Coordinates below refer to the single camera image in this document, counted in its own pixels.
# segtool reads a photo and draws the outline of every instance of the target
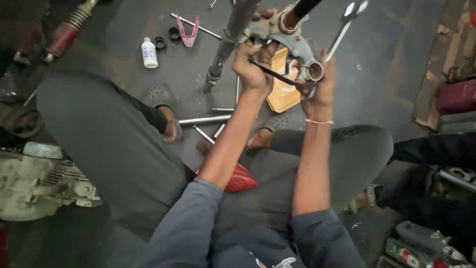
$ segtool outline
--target sandal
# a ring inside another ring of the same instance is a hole
[[[275,133],[276,131],[288,129],[288,125],[289,125],[288,113],[276,114],[270,117],[268,120],[266,120],[263,126],[257,129],[255,134],[251,136],[250,139],[254,137],[256,133],[258,133],[261,129],[268,129],[272,133]],[[249,140],[246,142],[246,151],[248,153],[253,153],[254,150],[250,150],[250,148],[248,148]]]
[[[182,128],[180,127],[179,120],[175,115],[175,103],[172,92],[167,87],[154,87],[152,88],[147,97],[142,101],[145,105],[158,109],[162,106],[169,108],[174,115],[174,125],[176,130],[175,138],[171,141],[166,141],[168,143],[180,140],[182,138]]]

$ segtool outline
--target sweatshirt sleeve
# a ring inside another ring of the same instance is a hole
[[[137,267],[208,267],[211,231],[222,191],[196,178],[150,239]]]
[[[293,238],[308,268],[366,267],[349,233],[332,209],[295,216]]]

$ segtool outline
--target floor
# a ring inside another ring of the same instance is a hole
[[[263,0],[262,8],[279,10],[290,0]],[[330,45],[339,29],[339,18],[351,0],[324,0],[303,25],[319,49]],[[372,1],[352,24],[336,52],[337,90],[334,104],[335,127],[375,124],[386,128],[394,141],[421,137],[427,131],[411,120],[413,103],[426,70],[433,37],[444,0]],[[221,34],[231,13],[229,0],[218,0],[210,11],[207,1],[114,0],[97,6],[68,52],[56,60],[49,72],[84,71],[110,78],[133,96],[141,99],[153,86],[172,90],[180,119],[212,115],[212,107],[231,108],[234,104],[236,75],[230,62],[212,93],[201,86],[218,48],[218,40],[199,31],[192,48],[168,42],[158,53],[159,67],[146,69],[140,45],[148,36],[167,36],[175,20],[170,13],[193,20]],[[288,111],[292,129],[303,129],[304,115],[299,106]],[[258,124],[272,115],[265,104]],[[202,129],[211,134],[219,124]],[[171,149],[192,169],[203,157],[195,149],[201,138],[191,128],[184,129],[182,141]],[[253,175],[271,176],[263,165],[266,154],[242,159]],[[293,160],[283,159],[283,165]],[[395,184],[405,163],[389,165],[376,179]],[[354,242],[369,267],[374,267],[382,245],[400,216],[388,209],[364,207],[358,214],[341,213]],[[107,206],[61,208],[53,217],[34,222],[9,223],[10,267],[130,267],[144,243],[128,231],[115,226]]]

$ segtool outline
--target red container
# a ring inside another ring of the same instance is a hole
[[[476,80],[441,84],[436,91],[436,109],[440,114],[476,111]]]

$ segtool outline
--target black rubber ring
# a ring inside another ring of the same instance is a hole
[[[162,50],[167,47],[167,43],[165,43],[165,39],[163,39],[160,36],[154,38],[154,44],[157,50]]]
[[[180,39],[182,39],[182,37],[180,36],[180,30],[177,27],[170,28],[169,29],[169,38],[172,41],[179,41]]]

